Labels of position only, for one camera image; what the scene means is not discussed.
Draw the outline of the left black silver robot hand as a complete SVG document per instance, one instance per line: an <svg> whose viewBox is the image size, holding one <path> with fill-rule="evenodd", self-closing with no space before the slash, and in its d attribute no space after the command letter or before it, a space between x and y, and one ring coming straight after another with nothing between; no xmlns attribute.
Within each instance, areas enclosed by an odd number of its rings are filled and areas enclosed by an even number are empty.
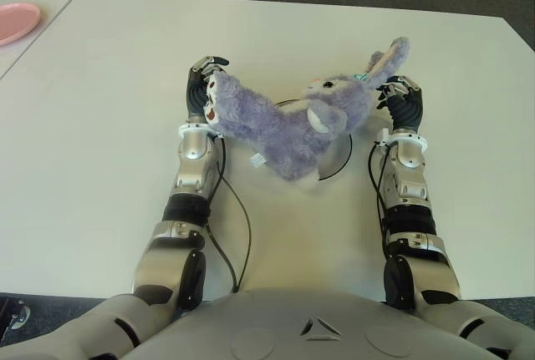
<svg viewBox="0 0 535 360"><path fill-rule="evenodd" d="M206 56L195 62L188 74L186 86L186 106L188 118L204 118L204 108L208 100L207 80L214 72L222 71L229 61L222 57Z"/></svg>

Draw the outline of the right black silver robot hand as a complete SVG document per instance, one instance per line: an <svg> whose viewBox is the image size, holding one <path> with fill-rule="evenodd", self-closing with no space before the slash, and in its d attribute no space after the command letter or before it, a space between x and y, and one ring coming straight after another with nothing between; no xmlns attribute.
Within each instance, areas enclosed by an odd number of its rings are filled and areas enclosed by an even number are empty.
<svg viewBox="0 0 535 360"><path fill-rule="evenodd" d="M377 90L380 91L380 96L376 108L389 110L393 130L408 129L416 133L423 118L420 86L407 76L395 75Z"/></svg>

